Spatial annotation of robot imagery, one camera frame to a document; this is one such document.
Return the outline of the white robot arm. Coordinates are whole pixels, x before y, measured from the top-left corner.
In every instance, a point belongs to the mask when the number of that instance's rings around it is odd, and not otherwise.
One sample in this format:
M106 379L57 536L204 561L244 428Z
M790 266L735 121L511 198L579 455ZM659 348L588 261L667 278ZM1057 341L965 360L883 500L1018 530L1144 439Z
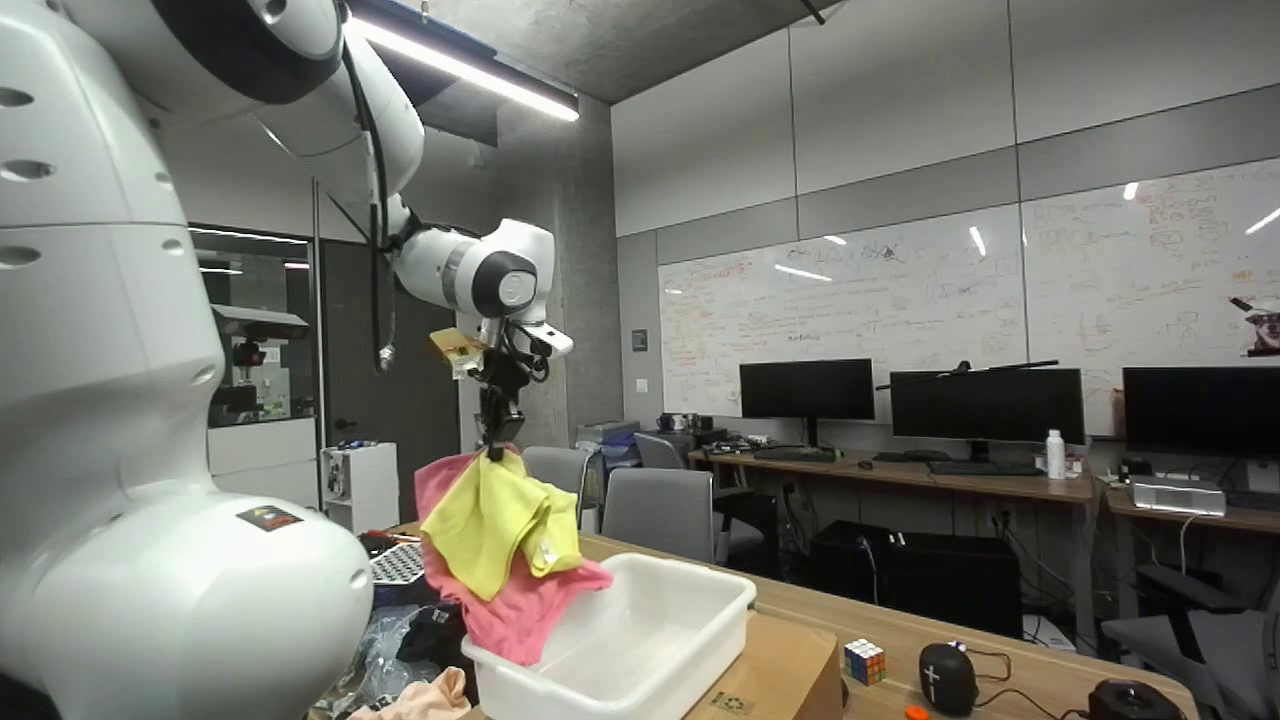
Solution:
M407 297L474 312L489 446L567 348L546 228L404 208L397 46L343 0L0 0L0 674L62 720L304 720L374 607L349 530L213 481L226 343L162 118L257 121Z

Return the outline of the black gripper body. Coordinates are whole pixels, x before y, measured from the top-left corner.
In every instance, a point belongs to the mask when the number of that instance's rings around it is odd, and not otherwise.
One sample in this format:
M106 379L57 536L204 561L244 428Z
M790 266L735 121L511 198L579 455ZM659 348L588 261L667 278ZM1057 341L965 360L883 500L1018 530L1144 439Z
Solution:
M571 351L571 335L551 324L486 321L486 385L522 392L546 385L549 366Z

